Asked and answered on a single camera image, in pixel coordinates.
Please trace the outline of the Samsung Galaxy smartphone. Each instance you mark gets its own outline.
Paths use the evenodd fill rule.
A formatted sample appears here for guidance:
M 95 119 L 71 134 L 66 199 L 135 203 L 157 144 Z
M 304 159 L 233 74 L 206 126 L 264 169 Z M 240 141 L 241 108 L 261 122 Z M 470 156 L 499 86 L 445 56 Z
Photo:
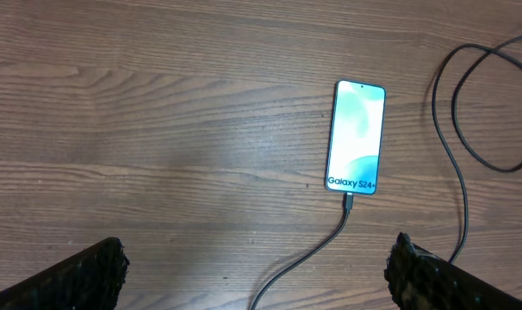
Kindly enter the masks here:
M 326 188 L 356 195 L 376 193 L 386 90 L 341 79 L 335 85 L 326 164 Z

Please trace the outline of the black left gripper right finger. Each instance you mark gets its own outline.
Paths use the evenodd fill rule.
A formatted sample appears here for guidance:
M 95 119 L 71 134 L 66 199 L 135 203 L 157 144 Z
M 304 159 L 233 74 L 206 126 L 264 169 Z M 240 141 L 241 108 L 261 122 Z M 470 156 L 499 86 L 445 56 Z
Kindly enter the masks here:
M 522 310 L 522 301 L 417 246 L 405 233 L 384 270 L 401 310 Z

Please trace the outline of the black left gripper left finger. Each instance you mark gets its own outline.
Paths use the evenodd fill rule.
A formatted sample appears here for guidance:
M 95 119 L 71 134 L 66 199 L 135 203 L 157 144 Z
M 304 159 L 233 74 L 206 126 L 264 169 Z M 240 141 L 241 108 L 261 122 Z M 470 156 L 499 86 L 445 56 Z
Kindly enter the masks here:
M 0 291 L 0 310 L 114 310 L 129 264 L 121 241 L 106 238 Z

